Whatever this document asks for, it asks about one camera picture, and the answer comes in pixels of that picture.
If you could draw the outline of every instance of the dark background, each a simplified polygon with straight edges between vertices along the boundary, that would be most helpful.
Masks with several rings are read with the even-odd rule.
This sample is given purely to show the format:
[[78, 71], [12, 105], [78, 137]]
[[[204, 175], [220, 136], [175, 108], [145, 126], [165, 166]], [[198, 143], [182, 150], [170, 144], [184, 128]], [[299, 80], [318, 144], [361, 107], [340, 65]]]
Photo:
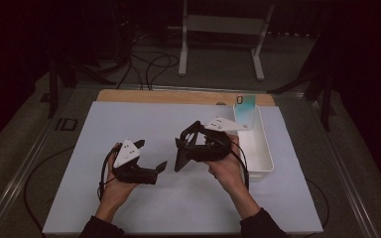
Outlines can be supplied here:
[[[181, 1], [121, 2], [125, 15], [160, 35], [167, 25], [181, 25]], [[113, 57], [112, 3], [0, 1], [0, 131], [34, 92], [35, 81], [49, 71], [52, 52], [62, 50], [90, 64]], [[220, 15], [253, 14], [228, 1], [221, 4]], [[190, 6], [203, 11], [197, 2]], [[333, 89], [340, 92], [381, 172], [381, 1], [280, 3], [270, 31], [273, 36], [319, 36], [303, 73], [323, 69], [332, 76]], [[96, 36], [113, 39], [113, 45], [103, 47]]]

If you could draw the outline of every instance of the hand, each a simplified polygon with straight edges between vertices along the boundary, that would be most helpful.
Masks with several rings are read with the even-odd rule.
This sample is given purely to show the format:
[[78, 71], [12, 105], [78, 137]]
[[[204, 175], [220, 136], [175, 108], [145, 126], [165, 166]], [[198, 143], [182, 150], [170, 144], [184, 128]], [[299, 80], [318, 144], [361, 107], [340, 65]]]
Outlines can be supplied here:
[[[233, 135], [228, 135], [228, 137], [232, 142], [231, 150], [236, 155], [239, 155], [237, 147], [239, 138]], [[232, 154], [228, 154], [222, 160], [205, 163], [209, 165], [208, 171], [218, 179], [224, 190], [230, 195], [240, 217], [246, 219], [258, 213], [261, 207], [246, 188], [240, 170], [240, 163], [237, 160], [239, 159]]]
[[100, 205], [98, 206], [95, 217], [111, 223], [117, 209], [126, 201], [132, 190], [138, 185], [137, 183], [127, 183], [119, 181], [113, 174], [113, 162], [115, 160], [115, 154], [113, 153], [107, 164], [108, 183], [105, 186], [103, 197], [101, 198]]
[[[227, 134], [231, 140], [231, 150], [239, 155], [239, 149], [237, 145], [239, 144], [239, 137]], [[244, 186], [244, 181], [242, 179], [242, 174], [240, 170], [240, 163], [238, 159], [235, 158], [231, 153], [228, 154], [224, 159], [215, 162], [205, 162], [209, 165], [209, 172], [218, 179], [219, 183], [222, 185], [224, 190], [228, 193], [232, 192], [234, 189]]]

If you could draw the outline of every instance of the sleeve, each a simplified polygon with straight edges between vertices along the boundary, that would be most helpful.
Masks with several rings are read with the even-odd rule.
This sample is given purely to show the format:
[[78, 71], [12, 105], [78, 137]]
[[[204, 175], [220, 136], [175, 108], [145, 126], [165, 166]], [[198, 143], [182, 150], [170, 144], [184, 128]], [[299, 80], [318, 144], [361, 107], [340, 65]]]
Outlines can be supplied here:
[[287, 238], [287, 234], [278, 227], [271, 215], [261, 209], [256, 215], [240, 221], [241, 234], [244, 238]]
[[117, 226], [107, 223], [98, 219], [95, 216], [91, 216], [82, 230], [79, 238], [117, 238], [122, 237], [125, 232]]

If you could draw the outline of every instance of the person's right hand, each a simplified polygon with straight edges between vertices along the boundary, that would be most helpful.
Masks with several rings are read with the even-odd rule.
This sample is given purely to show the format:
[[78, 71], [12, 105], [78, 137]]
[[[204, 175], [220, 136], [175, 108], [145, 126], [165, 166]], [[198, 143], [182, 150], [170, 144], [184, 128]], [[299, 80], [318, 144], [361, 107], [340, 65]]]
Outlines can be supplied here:
[[[227, 136], [230, 138], [231, 150], [239, 155], [239, 149], [237, 145], [239, 144], [239, 137], [234, 135]], [[205, 162], [209, 165], [209, 172], [218, 179], [222, 187], [228, 192], [232, 192], [240, 186], [245, 186], [242, 179], [242, 174], [240, 170], [239, 159], [235, 158], [231, 153], [228, 154], [224, 159], [215, 162]]]
[[[236, 155], [239, 155], [239, 138], [237, 136], [228, 135], [231, 139], [231, 150]], [[232, 154], [228, 154], [224, 159], [215, 162], [205, 162], [209, 165], [209, 172], [213, 174], [222, 185], [225, 191], [228, 192], [233, 203], [242, 219], [254, 216], [262, 208], [253, 199], [249, 190], [244, 184], [240, 163], [238, 158]]]

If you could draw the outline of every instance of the floor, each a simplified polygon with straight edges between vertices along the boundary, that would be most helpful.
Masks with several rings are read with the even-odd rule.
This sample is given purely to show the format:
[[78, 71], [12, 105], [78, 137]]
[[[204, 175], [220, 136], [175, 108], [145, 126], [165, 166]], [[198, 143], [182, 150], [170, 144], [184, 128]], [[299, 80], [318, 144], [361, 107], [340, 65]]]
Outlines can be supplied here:
[[[267, 36], [261, 53], [266, 79], [260, 82], [255, 79], [250, 46], [235, 48], [223, 44], [218, 47], [194, 41], [190, 44], [185, 77], [178, 76], [175, 65], [167, 67], [148, 85], [146, 75], [151, 81], [164, 68], [149, 67], [140, 59], [151, 61], [160, 56], [154, 52], [178, 57], [180, 52], [175, 43], [167, 47], [148, 44], [152, 41], [141, 39], [142, 44], [134, 48], [132, 57], [137, 69], [132, 68], [122, 84], [110, 88], [139, 89], [142, 86], [154, 90], [262, 93], [295, 79], [315, 43], [309, 38]], [[154, 63], [174, 64], [174, 58], [164, 57]], [[127, 67], [121, 68], [107, 78], [119, 82], [126, 71]], [[35, 94], [0, 134], [0, 237], [41, 236], [24, 204], [24, 194], [39, 225], [43, 226], [89, 106], [99, 90], [109, 88], [78, 73], [77, 88], [61, 86], [59, 110], [54, 119], [48, 119], [49, 104], [40, 102], [49, 90], [48, 77], [38, 80]], [[318, 103], [305, 101], [302, 96], [306, 87], [306, 84], [300, 85], [274, 98], [285, 118], [324, 224], [324, 232], [313, 237], [381, 237], [381, 176], [373, 159], [337, 92], [332, 95], [330, 132], [326, 132], [318, 121], [320, 99]], [[74, 130], [61, 130], [60, 119], [76, 120], [77, 126]]]

